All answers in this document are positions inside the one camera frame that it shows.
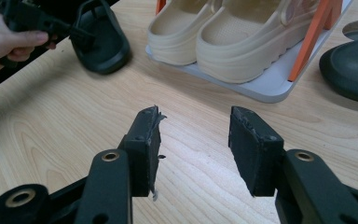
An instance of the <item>hand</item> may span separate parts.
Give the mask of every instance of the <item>hand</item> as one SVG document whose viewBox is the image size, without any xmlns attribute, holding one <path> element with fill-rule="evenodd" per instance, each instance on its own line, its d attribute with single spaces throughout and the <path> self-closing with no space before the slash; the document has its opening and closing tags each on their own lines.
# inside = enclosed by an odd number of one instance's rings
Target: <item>hand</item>
<svg viewBox="0 0 358 224">
<path fill-rule="evenodd" d="M 28 60 L 34 47 L 41 46 L 48 41 L 48 34 L 41 31 L 12 32 L 0 14 L 0 58 L 8 57 L 13 62 Z M 55 44 L 48 45 L 48 49 L 55 49 Z"/>
</svg>

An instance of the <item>light wood surface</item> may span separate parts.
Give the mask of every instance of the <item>light wood surface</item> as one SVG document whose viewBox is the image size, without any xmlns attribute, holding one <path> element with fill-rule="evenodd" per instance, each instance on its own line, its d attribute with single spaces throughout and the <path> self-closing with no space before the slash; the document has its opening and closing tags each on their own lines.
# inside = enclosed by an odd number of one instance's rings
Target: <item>light wood surface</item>
<svg viewBox="0 0 358 224">
<path fill-rule="evenodd" d="M 227 147 L 232 105 L 254 110 L 285 140 L 285 149 L 320 155 L 358 189 L 358 103 L 321 77 L 323 52 L 350 41 L 341 30 L 358 21 L 358 0 L 334 28 L 287 99 L 254 101 L 145 53 L 156 0 L 121 0 L 112 9 L 133 58 L 110 76 L 84 69 L 69 40 L 0 85 L 0 195 L 39 183 L 54 192 L 88 174 L 92 158 L 116 148 L 136 114 L 158 105 L 158 200 L 133 199 L 134 223 L 279 223 L 273 198 L 252 198 Z"/>
</svg>

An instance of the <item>black slipper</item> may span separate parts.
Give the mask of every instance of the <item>black slipper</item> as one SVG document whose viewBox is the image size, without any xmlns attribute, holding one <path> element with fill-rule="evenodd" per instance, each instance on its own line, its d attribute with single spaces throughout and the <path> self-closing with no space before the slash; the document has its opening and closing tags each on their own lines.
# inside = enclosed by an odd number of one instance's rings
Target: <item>black slipper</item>
<svg viewBox="0 0 358 224">
<path fill-rule="evenodd" d="M 79 61 L 90 71 L 110 74 L 130 59 L 130 44 L 104 0 L 89 0 L 78 9 L 74 26 L 95 36 L 90 46 L 72 41 Z"/>
<path fill-rule="evenodd" d="M 358 101 L 358 40 L 328 50 L 319 67 L 324 80 L 336 92 Z"/>
</svg>

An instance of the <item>beige shoe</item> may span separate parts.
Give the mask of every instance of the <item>beige shoe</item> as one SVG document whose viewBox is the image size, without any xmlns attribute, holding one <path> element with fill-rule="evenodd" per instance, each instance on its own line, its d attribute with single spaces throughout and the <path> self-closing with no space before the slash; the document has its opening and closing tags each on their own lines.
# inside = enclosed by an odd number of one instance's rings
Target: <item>beige shoe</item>
<svg viewBox="0 0 358 224">
<path fill-rule="evenodd" d="M 305 37 L 319 0 L 230 0 L 197 36 L 200 70 L 228 83 L 255 79 Z"/>
<path fill-rule="evenodd" d="M 186 65 L 196 61 L 196 36 L 223 0 L 172 0 L 148 27 L 148 45 L 157 61 Z"/>
</svg>

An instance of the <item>white shoe rack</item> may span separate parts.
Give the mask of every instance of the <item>white shoe rack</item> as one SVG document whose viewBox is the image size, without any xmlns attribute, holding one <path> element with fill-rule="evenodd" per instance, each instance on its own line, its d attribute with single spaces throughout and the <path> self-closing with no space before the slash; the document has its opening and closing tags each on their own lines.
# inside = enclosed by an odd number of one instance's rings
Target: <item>white shoe rack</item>
<svg viewBox="0 0 358 224">
<path fill-rule="evenodd" d="M 342 14 L 344 14 L 345 10 L 347 9 L 348 5 L 350 4 L 352 0 L 344 0 L 342 3 Z M 322 43 L 327 39 L 327 37 L 331 33 L 330 31 L 323 30 L 320 34 L 318 41 L 315 44 L 315 47 L 313 49 L 312 54 L 310 55 L 310 60 L 314 57 L 315 52 L 319 49 L 319 47 L 322 45 Z M 239 92 L 245 96 L 248 96 L 250 98 L 253 98 L 257 101 L 263 102 L 263 103 L 278 103 L 282 100 L 284 100 L 293 87 L 297 84 L 299 79 L 302 76 L 302 73 L 300 76 L 297 77 L 296 81 L 291 82 L 288 81 L 288 77 L 290 74 L 290 71 L 293 68 L 293 65 L 295 63 L 297 54 L 299 53 L 301 49 L 302 42 L 299 42 L 294 47 L 288 49 L 281 57 L 278 59 L 278 61 L 272 63 L 272 65 L 264 70 L 263 74 L 259 76 L 258 78 L 242 83 L 242 84 L 230 84 L 226 82 L 222 82 L 214 77 L 211 77 L 205 73 L 202 73 L 199 70 L 199 67 L 197 66 L 197 63 L 192 63 L 190 65 L 186 66 L 174 66 L 171 64 L 167 64 L 168 66 L 172 66 L 174 68 L 177 68 L 185 73 L 188 73 L 190 75 L 193 75 L 195 77 L 199 77 L 205 80 L 208 80 L 216 85 L 222 86 L 227 89 L 231 89 L 233 91 Z M 146 53 L 147 55 L 153 58 L 153 55 L 151 53 L 150 47 L 146 46 Z"/>
</svg>

